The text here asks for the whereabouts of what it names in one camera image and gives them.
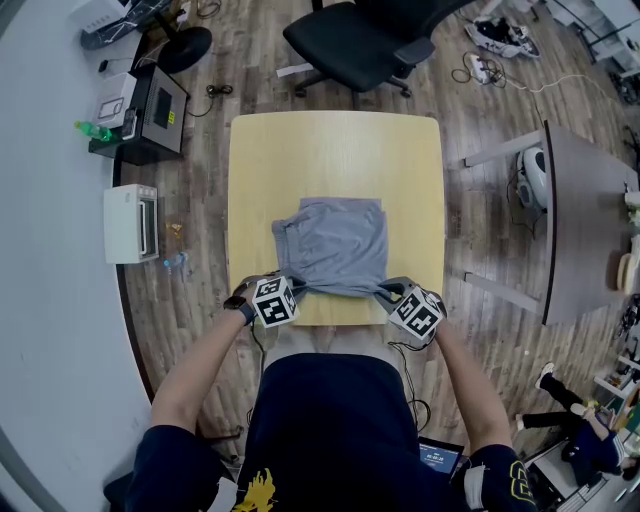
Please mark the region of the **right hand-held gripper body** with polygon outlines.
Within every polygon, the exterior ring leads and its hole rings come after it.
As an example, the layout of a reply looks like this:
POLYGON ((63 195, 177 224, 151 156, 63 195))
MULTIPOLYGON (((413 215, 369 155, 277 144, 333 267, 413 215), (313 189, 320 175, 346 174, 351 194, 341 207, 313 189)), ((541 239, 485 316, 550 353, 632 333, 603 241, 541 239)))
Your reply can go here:
POLYGON ((416 343, 431 343, 438 324, 446 317, 446 307, 440 295, 411 283, 393 306, 389 321, 413 336, 416 343))

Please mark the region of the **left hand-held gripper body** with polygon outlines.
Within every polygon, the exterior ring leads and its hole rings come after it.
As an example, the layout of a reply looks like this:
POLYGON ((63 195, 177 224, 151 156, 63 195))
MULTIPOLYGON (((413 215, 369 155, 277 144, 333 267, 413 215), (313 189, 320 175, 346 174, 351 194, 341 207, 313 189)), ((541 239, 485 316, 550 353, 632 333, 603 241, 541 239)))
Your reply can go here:
POLYGON ((265 328, 294 322, 299 316, 294 290, 294 280, 280 272, 245 278, 234 290, 234 296, 253 288, 251 305, 255 315, 265 328))

